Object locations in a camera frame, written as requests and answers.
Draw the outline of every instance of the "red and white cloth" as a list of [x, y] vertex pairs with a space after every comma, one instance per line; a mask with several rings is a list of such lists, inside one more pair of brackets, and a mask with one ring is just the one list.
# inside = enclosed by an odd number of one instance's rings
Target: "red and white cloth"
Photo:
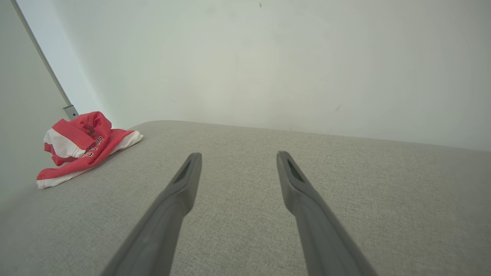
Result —
[[100, 112], [82, 114], [70, 122], [61, 119], [44, 136], [44, 150], [51, 152], [59, 168], [42, 170], [38, 188], [53, 187], [88, 171], [114, 152], [138, 143], [138, 131], [111, 129]]

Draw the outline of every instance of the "red cloth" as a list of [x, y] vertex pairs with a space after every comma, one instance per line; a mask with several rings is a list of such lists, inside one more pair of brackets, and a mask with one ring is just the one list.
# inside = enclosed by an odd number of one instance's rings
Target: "red cloth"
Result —
[[[53, 154], [52, 159], [57, 166], [65, 162], [69, 164], [42, 170], [37, 176], [38, 186], [46, 188], [47, 179], [56, 179], [75, 172], [82, 173], [96, 166], [113, 153], [122, 139], [131, 133], [133, 131], [111, 129], [111, 122], [98, 111], [80, 115], [70, 122], [61, 119], [48, 130], [44, 149]], [[136, 141], [130, 145], [141, 139], [139, 133], [138, 138], [135, 135], [133, 137]]]

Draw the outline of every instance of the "white fabric section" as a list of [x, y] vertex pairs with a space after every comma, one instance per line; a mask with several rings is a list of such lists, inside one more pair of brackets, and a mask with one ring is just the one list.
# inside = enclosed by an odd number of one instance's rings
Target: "white fabric section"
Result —
[[80, 158], [85, 153], [84, 149], [79, 148], [70, 139], [61, 135], [59, 132], [52, 128], [50, 128], [46, 132], [43, 141], [47, 144], [52, 145], [55, 149], [56, 155], [62, 158], [67, 158], [70, 156]]
[[[118, 150], [125, 149], [127, 147], [130, 147], [130, 146], [138, 143], [142, 138], [143, 138], [143, 135], [140, 134], [139, 131], [133, 131], [132, 133], [126, 135], [121, 140], [121, 142], [119, 142], [119, 144], [111, 151], [111, 153], [109, 155], [115, 153]], [[74, 173], [66, 174], [66, 175], [63, 175], [63, 176], [60, 176], [57, 178], [36, 180], [36, 184], [37, 184], [38, 189], [45, 189], [48, 187], [54, 187], [54, 186], [59, 185], [65, 181], [68, 181], [68, 180], [74, 178], [75, 176], [80, 175], [80, 174], [82, 174], [82, 173], [84, 173], [90, 169], [86, 169], [83, 171], [76, 171]]]

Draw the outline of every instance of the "gray mat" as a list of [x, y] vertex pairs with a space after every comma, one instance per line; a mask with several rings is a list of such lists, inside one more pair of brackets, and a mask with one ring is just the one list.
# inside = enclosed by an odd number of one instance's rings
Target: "gray mat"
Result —
[[171, 274], [306, 275], [278, 150], [381, 276], [491, 274], [490, 152], [177, 121], [134, 129], [137, 145], [1, 215], [1, 275], [98, 275], [196, 151], [201, 181]]

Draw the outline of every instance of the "white wall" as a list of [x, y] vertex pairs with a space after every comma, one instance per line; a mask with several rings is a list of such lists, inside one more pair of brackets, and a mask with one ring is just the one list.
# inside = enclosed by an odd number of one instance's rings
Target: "white wall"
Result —
[[56, 167], [46, 131], [66, 106], [10, 0], [0, 0], [0, 212], [36, 192], [37, 174]]
[[491, 1], [53, 1], [123, 127], [188, 120], [491, 150]]
[[60, 85], [78, 113], [101, 111], [112, 121], [113, 126], [118, 127], [117, 117], [106, 109], [99, 93], [87, 78], [80, 57], [66, 36], [64, 24], [60, 21], [52, 1], [17, 0], [17, 3]]

